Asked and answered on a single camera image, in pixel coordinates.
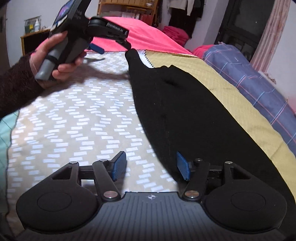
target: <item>person's arm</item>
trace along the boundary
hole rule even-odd
[[[61,64],[52,72],[56,82],[36,81],[34,75],[39,70],[46,54],[56,44],[61,42],[67,32],[56,34],[38,46],[31,56],[22,57],[5,74],[0,76],[0,119],[23,107],[29,101],[36,99],[46,88],[64,82],[86,55],[83,52],[74,63]]]

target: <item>human hand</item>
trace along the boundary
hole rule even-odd
[[[67,31],[55,34],[41,43],[36,51],[30,57],[30,67],[33,72],[33,75],[36,75],[38,70],[40,69],[43,60],[45,59],[48,52],[58,43],[63,41],[67,36]],[[52,72],[52,76],[57,80],[53,81],[38,81],[42,88],[46,89],[56,85],[60,82],[65,82],[71,73],[82,63],[83,57],[86,55],[86,52],[82,52],[76,59],[74,63],[70,64],[60,64],[58,69]]]

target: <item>yellow fabric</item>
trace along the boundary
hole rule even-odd
[[[174,65],[193,75],[209,89],[272,160],[296,197],[296,159],[294,154],[267,119],[232,84],[223,79],[203,60],[196,57],[152,51],[146,51],[146,56],[154,67]]]

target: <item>device screen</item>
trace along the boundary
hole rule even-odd
[[[67,14],[68,12],[70,11],[70,8],[72,7],[73,3],[74,3],[75,0],[70,0],[68,1],[62,8],[61,10],[59,11],[59,14],[57,15],[54,23],[60,21],[61,19],[63,19]]]

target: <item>crosshair logo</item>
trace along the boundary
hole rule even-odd
[[[156,198],[156,196],[151,194],[151,195],[148,196],[148,198],[153,200],[154,198]]]

